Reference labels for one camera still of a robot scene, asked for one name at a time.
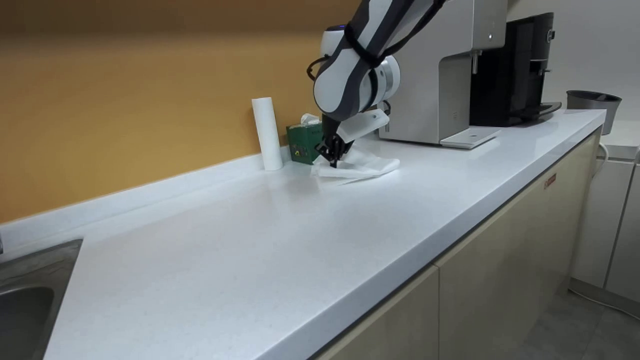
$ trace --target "white paper roll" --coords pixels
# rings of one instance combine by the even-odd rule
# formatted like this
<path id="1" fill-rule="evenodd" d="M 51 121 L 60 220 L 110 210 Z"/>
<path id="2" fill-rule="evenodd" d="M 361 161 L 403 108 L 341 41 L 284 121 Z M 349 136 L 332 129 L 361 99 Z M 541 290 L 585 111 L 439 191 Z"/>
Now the white paper roll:
<path id="1" fill-rule="evenodd" d="M 274 171 L 282 168 L 280 155 L 280 140 L 276 127 L 276 115 L 273 113 L 273 103 L 270 97 L 252 99 L 253 117 L 258 130 L 260 152 L 264 162 L 264 170 Z"/>

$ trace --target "gray trash bin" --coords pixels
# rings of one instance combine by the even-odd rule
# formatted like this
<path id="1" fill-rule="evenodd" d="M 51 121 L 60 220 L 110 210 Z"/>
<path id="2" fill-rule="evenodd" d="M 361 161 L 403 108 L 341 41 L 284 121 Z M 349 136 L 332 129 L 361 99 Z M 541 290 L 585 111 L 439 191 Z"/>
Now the gray trash bin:
<path id="1" fill-rule="evenodd" d="M 616 117 L 616 111 L 622 101 L 621 98 L 603 94 L 600 92 L 569 90 L 566 92 L 566 108 L 567 109 L 605 109 L 607 117 L 602 126 L 602 134 L 606 135 L 611 132 L 613 119 Z"/>

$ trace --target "stainless steel sink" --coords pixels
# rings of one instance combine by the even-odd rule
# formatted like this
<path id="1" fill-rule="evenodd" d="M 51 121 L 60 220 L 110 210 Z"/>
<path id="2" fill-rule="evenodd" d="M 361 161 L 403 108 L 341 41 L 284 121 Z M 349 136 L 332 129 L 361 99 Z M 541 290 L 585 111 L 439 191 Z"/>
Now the stainless steel sink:
<path id="1" fill-rule="evenodd" d="M 0 264 L 0 359 L 43 358 L 81 242 Z"/>

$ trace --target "black coffee machine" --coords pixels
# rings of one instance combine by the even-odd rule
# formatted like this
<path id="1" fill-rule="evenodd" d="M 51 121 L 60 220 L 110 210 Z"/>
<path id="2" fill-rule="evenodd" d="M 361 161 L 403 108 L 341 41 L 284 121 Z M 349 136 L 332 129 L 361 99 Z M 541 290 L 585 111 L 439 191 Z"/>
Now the black coffee machine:
<path id="1" fill-rule="evenodd" d="M 549 48 L 556 37 L 554 14 L 507 23 L 504 47 L 484 51 L 471 80 L 470 123 L 512 126 L 558 110 L 560 102 L 541 103 Z"/>

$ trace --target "cabinet door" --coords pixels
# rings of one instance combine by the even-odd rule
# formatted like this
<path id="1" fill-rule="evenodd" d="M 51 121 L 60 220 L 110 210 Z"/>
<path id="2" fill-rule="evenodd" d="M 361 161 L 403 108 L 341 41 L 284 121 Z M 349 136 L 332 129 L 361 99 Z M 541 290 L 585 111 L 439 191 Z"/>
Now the cabinet door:
<path id="1" fill-rule="evenodd" d="M 634 170 L 606 289 L 640 302 L 640 165 Z"/>
<path id="2" fill-rule="evenodd" d="M 440 360 L 505 359 L 546 310 L 568 273 L 596 139 L 435 262 Z"/>
<path id="3" fill-rule="evenodd" d="M 574 278 L 604 287 L 633 169 L 633 163 L 610 160 L 593 178 L 571 271 Z"/>
<path id="4" fill-rule="evenodd" d="M 318 360 L 437 360 L 438 269 L 427 268 Z"/>

